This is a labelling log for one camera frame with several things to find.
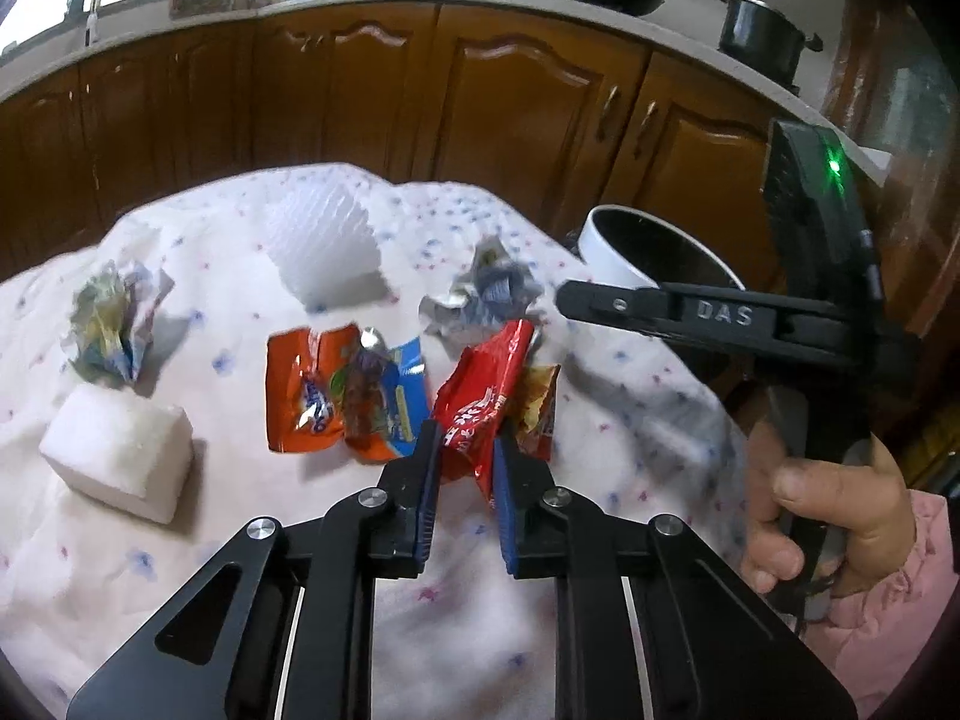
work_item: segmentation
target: table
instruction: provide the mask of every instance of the table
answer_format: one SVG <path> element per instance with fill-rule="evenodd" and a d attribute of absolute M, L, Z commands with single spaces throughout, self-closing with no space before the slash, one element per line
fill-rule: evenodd
<path fill-rule="evenodd" d="M 368 208 L 382 289 L 353 307 L 306 312 L 264 250 L 263 209 L 311 182 L 342 181 Z M 376 483 L 344 445 L 275 455 L 266 445 L 271 333 L 351 320 L 391 346 L 419 332 L 443 293 L 498 234 L 544 285 L 544 343 L 560 362 L 553 473 L 607 512 L 683 517 L 736 563 L 743 545 L 743 437 L 713 394 L 658 340 L 560 317 L 554 290 L 584 265 L 491 194 L 457 184 L 392 186 L 356 167 L 267 170 L 198 187 L 118 221 L 99 247 L 0 285 L 0 649 L 57 717 L 69 698 L 241 526 L 293 524 Z M 196 459 L 168 527 L 72 493 L 38 454 L 79 378 L 59 341 L 91 269 L 137 256 L 176 280 L 137 391 L 186 409 Z M 431 389 L 455 360 L 424 338 Z M 505 572 L 496 518 L 472 479 L 440 491 L 432 557 L 416 581 L 377 586 L 373 716 L 550 718 L 552 581 Z"/>

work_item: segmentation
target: human hand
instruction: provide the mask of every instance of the human hand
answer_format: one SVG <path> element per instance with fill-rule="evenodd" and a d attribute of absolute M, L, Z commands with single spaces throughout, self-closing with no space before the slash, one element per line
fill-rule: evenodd
<path fill-rule="evenodd" d="M 803 551 L 776 525 L 781 509 L 848 530 L 846 562 L 832 589 L 838 597 L 868 590 L 899 570 L 917 539 L 904 476 L 876 437 L 870 466 L 840 466 L 789 458 L 773 425 L 755 425 L 747 441 L 747 549 L 740 574 L 760 594 L 803 568 Z M 824 574 L 836 569 L 824 566 Z"/>

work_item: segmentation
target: brown cabinet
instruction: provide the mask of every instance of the brown cabinet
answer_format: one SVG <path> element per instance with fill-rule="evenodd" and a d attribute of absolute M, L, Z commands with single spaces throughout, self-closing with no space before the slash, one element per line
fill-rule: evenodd
<path fill-rule="evenodd" d="M 477 184 L 557 232 L 560 204 L 599 196 L 648 57 L 563 20 L 443 6 L 414 180 Z"/>
<path fill-rule="evenodd" d="M 437 7 L 325 7 L 264 20 L 253 60 L 253 164 L 350 162 L 410 177 Z"/>
<path fill-rule="evenodd" d="M 227 22 L 171 35 L 172 136 L 179 189 L 251 165 L 253 24 Z"/>
<path fill-rule="evenodd" d="M 762 195 L 776 108 L 688 62 L 655 53 L 602 201 L 640 208 L 702 241 L 747 285 L 764 290 L 778 263 Z M 589 204 L 560 213 L 563 231 Z"/>
<path fill-rule="evenodd" d="M 0 278 L 104 234 L 83 146 L 76 67 L 3 103 L 0 230 Z"/>
<path fill-rule="evenodd" d="M 104 221 L 176 191 L 167 38 L 131 43 L 80 65 L 83 133 Z"/>

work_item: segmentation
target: crumpled paper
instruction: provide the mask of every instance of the crumpled paper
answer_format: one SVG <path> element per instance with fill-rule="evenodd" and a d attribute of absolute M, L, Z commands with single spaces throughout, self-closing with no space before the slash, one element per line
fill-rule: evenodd
<path fill-rule="evenodd" d="M 74 367 L 104 370 L 133 384 L 154 338 L 157 307 L 174 288 L 163 269 L 141 262 L 118 269 L 110 260 L 74 295 L 62 346 Z"/>
<path fill-rule="evenodd" d="M 512 260 L 498 237 L 488 236 L 477 244 L 469 271 L 453 280 L 447 295 L 421 300 L 419 315 L 424 332 L 458 346 L 476 346 L 510 319 L 536 323 L 527 312 L 543 293 L 528 266 Z"/>

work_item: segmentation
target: screw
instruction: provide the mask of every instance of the screw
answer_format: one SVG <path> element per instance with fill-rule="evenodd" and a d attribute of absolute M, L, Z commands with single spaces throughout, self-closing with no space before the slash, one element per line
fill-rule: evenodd
<path fill-rule="evenodd" d="M 683 533 L 683 520 L 673 514 L 661 514 L 656 518 L 656 531 L 664 536 L 680 536 Z"/>
<path fill-rule="evenodd" d="M 573 493 L 567 488 L 551 488 L 544 493 L 544 503 L 554 509 L 563 509 L 573 500 Z"/>
<path fill-rule="evenodd" d="M 361 506 L 367 509 L 376 509 L 376 507 L 383 506 L 387 502 L 387 493 L 380 488 L 367 488 L 366 490 L 360 490 L 357 500 L 360 501 Z"/>
<path fill-rule="evenodd" d="M 264 538 L 270 538 L 276 529 L 277 524 L 270 517 L 261 517 L 248 524 L 247 536 L 254 541 L 262 541 Z"/>

